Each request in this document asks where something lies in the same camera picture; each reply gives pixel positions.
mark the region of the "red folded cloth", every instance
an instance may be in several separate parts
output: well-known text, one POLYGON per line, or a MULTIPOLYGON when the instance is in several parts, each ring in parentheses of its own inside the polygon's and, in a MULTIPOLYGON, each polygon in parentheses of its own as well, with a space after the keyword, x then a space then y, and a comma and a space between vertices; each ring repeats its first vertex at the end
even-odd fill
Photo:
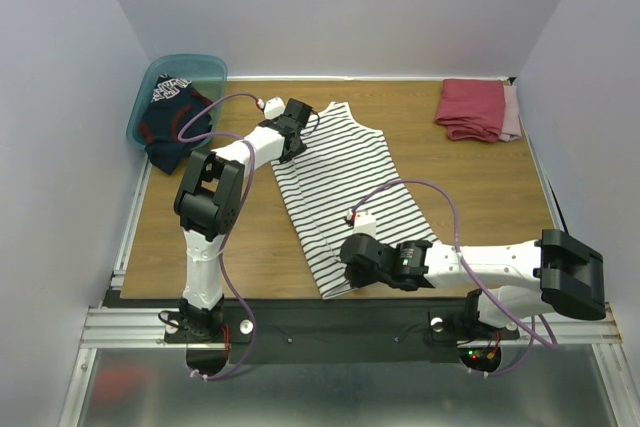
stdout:
POLYGON ((500 80, 446 79, 436 123, 447 126, 451 140, 497 142, 504 111, 504 85, 500 80))

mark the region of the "striped tank top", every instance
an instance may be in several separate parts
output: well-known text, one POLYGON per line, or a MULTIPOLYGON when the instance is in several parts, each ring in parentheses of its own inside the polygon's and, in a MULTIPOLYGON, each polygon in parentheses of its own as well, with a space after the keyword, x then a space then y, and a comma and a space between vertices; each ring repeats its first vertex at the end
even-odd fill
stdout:
MULTIPOLYGON (((272 163, 285 206, 323 299, 354 290, 345 279, 340 247, 353 228, 349 208, 389 180, 398 179, 381 130, 358 124, 349 104, 331 103, 302 131, 307 150, 286 164, 272 163)), ((377 220, 377 239, 437 240, 404 185, 387 189, 363 207, 377 220)))

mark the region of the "pink folded cloth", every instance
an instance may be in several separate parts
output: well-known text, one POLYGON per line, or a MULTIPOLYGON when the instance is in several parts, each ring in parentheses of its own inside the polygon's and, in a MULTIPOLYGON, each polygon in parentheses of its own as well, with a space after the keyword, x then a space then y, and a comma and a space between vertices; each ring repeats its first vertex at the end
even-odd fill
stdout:
POLYGON ((520 130, 520 107, 518 105, 515 85, 504 86, 504 100, 507 106, 504 109, 504 122, 502 124, 500 140, 511 142, 512 140, 518 140, 522 137, 522 131, 520 130))
POLYGON ((475 138, 497 142, 505 113, 504 85, 499 80, 446 79, 436 123, 447 126, 451 140, 475 138))

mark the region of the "gray floor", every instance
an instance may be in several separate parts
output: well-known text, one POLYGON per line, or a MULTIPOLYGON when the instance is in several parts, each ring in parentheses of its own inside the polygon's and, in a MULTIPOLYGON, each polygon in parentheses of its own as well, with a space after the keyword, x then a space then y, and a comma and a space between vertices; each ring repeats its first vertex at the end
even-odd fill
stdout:
POLYGON ((536 347, 518 371, 487 380, 413 362, 256 366, 204 383, 173 349, 101 350, 93 372, 86 427, 616 425, 587 345, 536 347))

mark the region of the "folded towel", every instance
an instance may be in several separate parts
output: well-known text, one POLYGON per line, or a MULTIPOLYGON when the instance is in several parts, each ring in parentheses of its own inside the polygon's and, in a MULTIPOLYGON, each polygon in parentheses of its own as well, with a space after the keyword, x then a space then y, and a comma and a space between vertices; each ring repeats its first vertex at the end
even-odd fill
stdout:
POLYGON ((512 140, 518 140, 522 137, 522 131, 520 130, 520 107, 518 105, 515 85, 504 86, 504 100, 507 106, 504 109, 504 122, 502 124, 500 140, 511 142, 512 140))
POLYGON ((504 122, 504 86, 499 80, 446 79, 436 123, 451 140, 497 142, 504 122))
MULTIPOLYGON (((158 77, 151 103, 142 114, 138 130, 144 135, 145 151, 149 161, 167 174, 171 174, 191 149, 199 142, 189 144, 178 140, 178 133, 211 101, 193 88, 191 81, 163 74, 158 77)), ((211 116, 203 115, 185 133, 187 138, 211 130, 211 116)))

